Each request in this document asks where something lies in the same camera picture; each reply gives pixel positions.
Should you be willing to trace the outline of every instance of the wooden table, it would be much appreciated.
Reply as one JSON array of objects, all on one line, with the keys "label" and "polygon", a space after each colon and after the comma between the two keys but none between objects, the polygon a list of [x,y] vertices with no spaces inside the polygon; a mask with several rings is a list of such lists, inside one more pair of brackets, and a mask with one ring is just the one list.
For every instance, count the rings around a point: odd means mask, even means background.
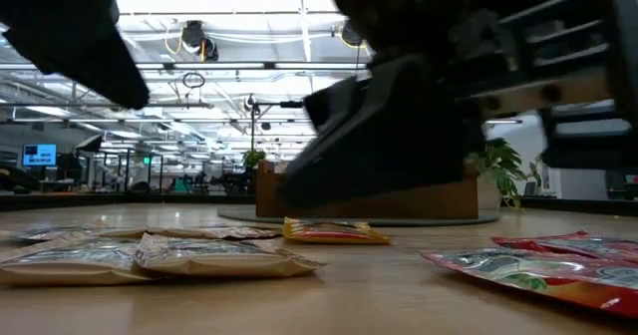
[{"label": "wooden table", "polygon": [[[211,205],[127,204],[0,213],[1,229],[231,223]],[[1,289],[2,335],[624,334],[638,323],[487,286],[415,249],[490,246],[491,235],[586,229],[638,236],[638,218],[528,210],[496,223],[387,228],[393,246],[284,244],[331,265],[316,276],[198,285]]]}]

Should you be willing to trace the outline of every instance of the blue screen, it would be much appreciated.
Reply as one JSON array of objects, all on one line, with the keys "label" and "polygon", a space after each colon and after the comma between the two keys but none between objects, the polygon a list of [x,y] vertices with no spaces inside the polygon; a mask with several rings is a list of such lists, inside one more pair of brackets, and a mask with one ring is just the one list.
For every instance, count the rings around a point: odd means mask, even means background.
[{"label": "blue screen", "polygon": [[56,145],[24,145],[22,148],[22,166],[54,166],[56,164]]}]

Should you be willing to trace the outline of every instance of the wooden block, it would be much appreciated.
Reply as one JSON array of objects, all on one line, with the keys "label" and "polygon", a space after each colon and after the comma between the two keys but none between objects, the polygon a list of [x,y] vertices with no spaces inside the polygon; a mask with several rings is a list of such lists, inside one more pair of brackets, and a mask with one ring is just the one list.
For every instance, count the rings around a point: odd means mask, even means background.
[{"label": "wooden block", "polygon": [[400,219],[476,219],[479,217],[477,181],[469,172],[461,182],[425,186],[300,209],[276,196],[284,174],[273,163],[262,161],[257,169],[256,204],[259,217],[351,217]]}]

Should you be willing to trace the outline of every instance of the potted plant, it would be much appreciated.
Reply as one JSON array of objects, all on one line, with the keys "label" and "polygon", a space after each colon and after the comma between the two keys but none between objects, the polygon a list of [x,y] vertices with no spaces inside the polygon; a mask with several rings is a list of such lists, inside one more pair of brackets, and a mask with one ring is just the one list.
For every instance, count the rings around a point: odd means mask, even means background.
[{"label": "potted plant", "polygon": [[502,138],[487,141],[485,150],[469,155],[468,161],[478,172],[479,209],[497,209],[502,199],[508,206],[520,209],[520,194],[514,181],[533,177],[540,186],[538,159],[529,164],[530,173],[525,174],[520,170],[520,154]]},{"label": "potted plant", "polygon": [[266,152],[262,150],[250,150],[243,154],[243,165],[247,169],[253,169],[259,161],[266,159]]}]

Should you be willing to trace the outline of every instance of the round platform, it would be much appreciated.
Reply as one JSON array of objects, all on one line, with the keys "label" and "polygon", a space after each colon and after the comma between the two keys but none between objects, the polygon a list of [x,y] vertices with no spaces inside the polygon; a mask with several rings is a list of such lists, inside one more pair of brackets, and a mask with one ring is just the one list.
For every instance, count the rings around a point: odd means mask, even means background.
[{"label": "round platform", "polygon": [[[243,221],[253,221],[268,224],[283,224],[283,218],[274,217],[257,217],[254,210],[240,210],[240,209],[224,209],[219,211],[219,216]],[[451,226],[451,225],[474,225],[483,224],[487,222],[497,221],[500,215],[497,211],[491,211],[489,213],[482,212],[478,219],[373,219],[373,218],[319,218],[313,217],[312,220],[316,221],[365,221],[372,226]]]}]

